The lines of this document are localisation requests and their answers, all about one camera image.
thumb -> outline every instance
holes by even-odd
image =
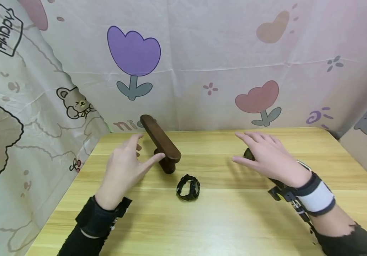
[[[156,164],[157,162],[161,161],[164,158],[165,158],[164,153],[154,154],[150,159],[148,159],[146,162],[142,163],[142,165],[141,165],[142,172],[143,173],[148,172],[151,169],[152,165]]]
[[[241,157],[241,156],[232,157],[232,161],[237,163],[237,164],[240,164],[240,165],[243,165],[243,166],[246,166],[246,167],[249,167],[249,168],[253,168],[253,169],[257,169],[260,165],[256,161],[252,161],[252,160],[246,159],[246,158]]]

watch strap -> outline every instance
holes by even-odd
[[[186,196],[181,196],[182,188],[188,181],[191,181],[191,184],[189,186],[189,194],[187,194]],[[194,176],[187,174],[181,178],[178,186],[176,186],[176,194],[182,200],[191,201],[199,197],[200,189],[201,184],[199,183],[198,179]]]
[[[90,197],[75,221],[87,235],[103,237],[114,228],[117,219],[124,216],[131,202],[124,197],[115,210],[104,210],[97,204],[95,197]]]

brown wooden handle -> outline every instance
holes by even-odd
[[[140,121],[158,151],[165,154],[167,161],[173,164],[179,162],[181,153],[165,134],[164,130],[156,123],[156,120],[150,115],[142,115]]]

purple swirl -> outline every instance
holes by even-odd
[[[320,111],[314,110],[314,111],[310,112],[310,116],[306,120],[306,124],[313,124],[314,122],[319,121],[320,118],[321,118]]]

purple flower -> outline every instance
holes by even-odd
[[[148,75],[159,63],[160,45],[155,38],[144,40],[136,31],[124,34],[118,27],[112,26],[108,29],[107,40],[115,63],[128,75]]]

